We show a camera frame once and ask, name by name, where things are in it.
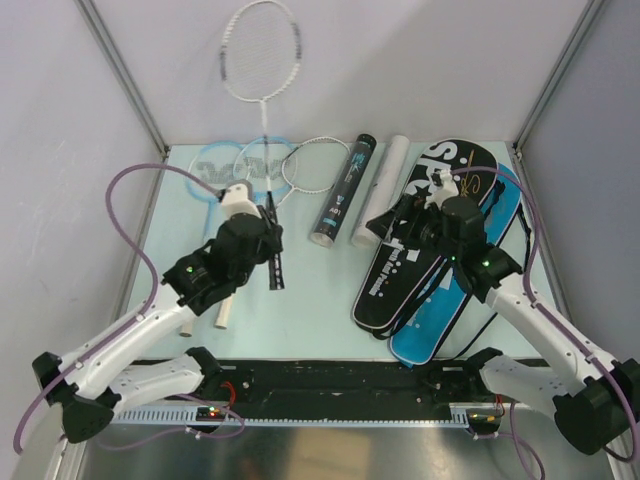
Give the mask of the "white shuttlecock tube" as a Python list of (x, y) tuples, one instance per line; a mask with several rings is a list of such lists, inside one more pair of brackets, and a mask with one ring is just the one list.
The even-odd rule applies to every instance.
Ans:
[(387, 145), (351, 236), (355, 247), (373, 248), (378, 244), (366, 223), (389, 208), (409, 146), (410, 140), (404, 135), (395, 135)]

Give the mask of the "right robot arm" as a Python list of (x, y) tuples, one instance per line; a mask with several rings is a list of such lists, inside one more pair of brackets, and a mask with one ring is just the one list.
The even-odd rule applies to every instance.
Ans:
[(579, 452), (606, 450), (624, 433), (639, 440), (639, 364), (617, 360), (582, 335), (534, 292), (529, 275), (490, 243), (485, 218), (471, 199), (430, 201), (404, 195), (366, 224), (384, 241), (427, 250), (452, 264), (460, 287), (506, 319), (541, 354), (548, 374), (519, 367), (499, 351), (462, 376), (476, 401), (504, 394), (550, 417)]

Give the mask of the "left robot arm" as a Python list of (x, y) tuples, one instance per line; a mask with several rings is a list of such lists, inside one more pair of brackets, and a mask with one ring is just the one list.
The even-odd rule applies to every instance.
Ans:
[(45, 352), (33, 361), (47, 404), (62, 409), (62, 431), (70, 443), (95, 437), (125, 410), (172, 396), (211, 399), (220, 391), (222, 368), (205, 347), (152, 365), (134, 361), (165, 335), (234, 295), (258, 265), (269, 265), (271, 289), (282, 288), (283, 228), (274, 208), (244, 201), (225, 212), (216, 237), (157, 276), (137, 311), (74, 352)]

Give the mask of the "black shuttlecock tube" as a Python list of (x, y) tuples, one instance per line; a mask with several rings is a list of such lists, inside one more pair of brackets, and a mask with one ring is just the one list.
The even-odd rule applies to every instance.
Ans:
[(376, 145), (370, 134), (356, 138), (310, 234), (315, 244), (325, 248), (334, 244)]

